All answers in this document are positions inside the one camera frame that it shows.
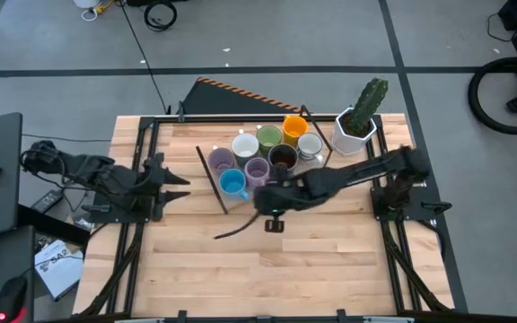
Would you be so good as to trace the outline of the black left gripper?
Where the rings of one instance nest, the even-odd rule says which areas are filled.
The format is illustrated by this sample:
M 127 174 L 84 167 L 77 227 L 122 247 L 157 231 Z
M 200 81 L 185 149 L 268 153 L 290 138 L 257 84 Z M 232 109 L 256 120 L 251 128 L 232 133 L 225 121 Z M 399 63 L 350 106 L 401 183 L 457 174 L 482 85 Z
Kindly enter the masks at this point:
M 162 185 L 189 185 L 190 182 L 170 171 L 165 171 L 163 167 L 164 153 L 156 153 L 153 157 L 146 159 L 143 166 L 146 173 L 146 183 L 144 186 L 143 207 L 149 214 L 152 222 L 159 222 L 162 219 L 163 205 L 169 202 L 189 196 L 189 192 L 184 191 L 165 191 L 161 197 Z

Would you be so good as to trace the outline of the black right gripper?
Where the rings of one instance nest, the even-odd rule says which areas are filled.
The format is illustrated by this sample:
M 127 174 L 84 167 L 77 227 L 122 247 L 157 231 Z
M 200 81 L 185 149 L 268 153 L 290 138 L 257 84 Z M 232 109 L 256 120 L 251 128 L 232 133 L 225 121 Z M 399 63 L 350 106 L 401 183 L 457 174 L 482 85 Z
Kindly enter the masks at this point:
M 302 211 L 311 207 L 312 187 L 302 178 L 287 179 L 288 168 L 283 162 L 271 166 L 271 179 L 254 189 L 253 205 L 263 215 Z

